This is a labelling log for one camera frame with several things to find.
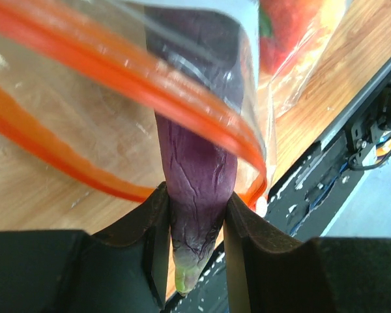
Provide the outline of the fake purple eggplant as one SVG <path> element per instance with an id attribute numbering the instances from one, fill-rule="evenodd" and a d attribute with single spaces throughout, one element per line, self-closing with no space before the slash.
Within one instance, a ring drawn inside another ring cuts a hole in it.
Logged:
<path id="1" fill-rule="evenodd" d="M 251 56 L 241 24 L 209 10 L 146 7 L 145 14 L 205 48 L 212 58 L 151 29 L 146 31 L 147 49 L 239 112 L 242 68 Z M 234 191 L 237 157 L 160 114 L 155 118 L 169 194 L 175 287 L 186 295 L 212 256 Z"/>

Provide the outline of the clear zip top bag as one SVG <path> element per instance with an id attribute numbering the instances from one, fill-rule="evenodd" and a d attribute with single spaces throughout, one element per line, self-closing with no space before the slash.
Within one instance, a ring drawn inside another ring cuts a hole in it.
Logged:
<path id="1" fill-rule="evenodd" d="M 160 114 L 233 153 L 235 191 L 253 206 L 276 170 L 275 118 L 297 103 L 338 28 L 290 71 L 268 75 L 259 2 L 0 1 L 0 152 L 21 147 L 92 188 L 141 202 L 164 180 Z M 209 10 L 241 24 L 251 56 L 239 112 L 147 49 L 151 29 L 212 58 L 146 7 Z"/>

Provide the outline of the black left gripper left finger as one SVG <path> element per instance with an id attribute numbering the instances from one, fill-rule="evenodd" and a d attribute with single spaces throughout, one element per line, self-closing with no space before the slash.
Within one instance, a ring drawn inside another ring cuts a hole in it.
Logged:
<path id="1" fill-rule="evenodd" d="M 169 197 L 160 184 L 103 230 L 0 231 L 0 312 L 159 312 Z"/>

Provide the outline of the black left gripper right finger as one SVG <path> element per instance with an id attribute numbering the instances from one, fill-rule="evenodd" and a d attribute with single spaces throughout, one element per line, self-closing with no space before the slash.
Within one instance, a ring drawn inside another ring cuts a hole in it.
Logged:
<path id="1" fill-rule="evenodd" d="M 391 239 L 300 242 L 234 194 L 224 247 L 231 312 L 391 312 Z"/>

